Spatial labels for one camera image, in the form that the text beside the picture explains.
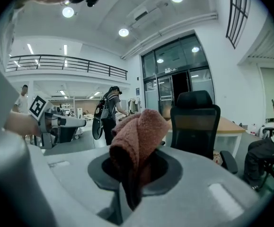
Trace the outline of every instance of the brown towel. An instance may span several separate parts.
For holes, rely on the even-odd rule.
[[[124,119],[112,130],[115,137],[109,154],[119,171],[131,209],[141,200],[141,188],[150,183],[148,158],[168,130],[169,125],[159,112],[149,109]]]

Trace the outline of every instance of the smartphone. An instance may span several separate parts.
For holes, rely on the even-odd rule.
[[[274,100],[272,99],[271,101],[272,101],[272,103],[273,103],[273,107],[274,107]]]

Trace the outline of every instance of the person wearing backpack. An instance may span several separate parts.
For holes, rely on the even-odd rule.
[[[107,93],[103,96],[106,99],[107,106],[108,106],[108,117],[102,119],[103,123],[103,130],[105,134],[106,145],[111,145],[113,136],[112,136],[112,129],[116,126],[116,110],[125,116],[129,114],[125,112],[120,106],[120,98],[119,95],[122,94],[120,88],[115,86],[111,87]]]

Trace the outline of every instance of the railing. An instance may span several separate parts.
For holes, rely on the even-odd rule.
[[[247,0],[230,0],[230,17],[227,26],[226,38],[228,38],[236,49],[245,26],[249,9]]]
[[[10,58],[6,72],[19,70],[73,70],[127,80],[127,71],[96,61],[61,55],[21,55]]]

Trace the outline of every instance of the office chair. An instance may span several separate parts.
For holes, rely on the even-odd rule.
[[[170,110],[173,127],[171,147],[213,160],[213,147],[221,110],[212,104],[207,91],[181,93]],[[238,166],[228,151],[221,151],[222,167],[233,174]]]

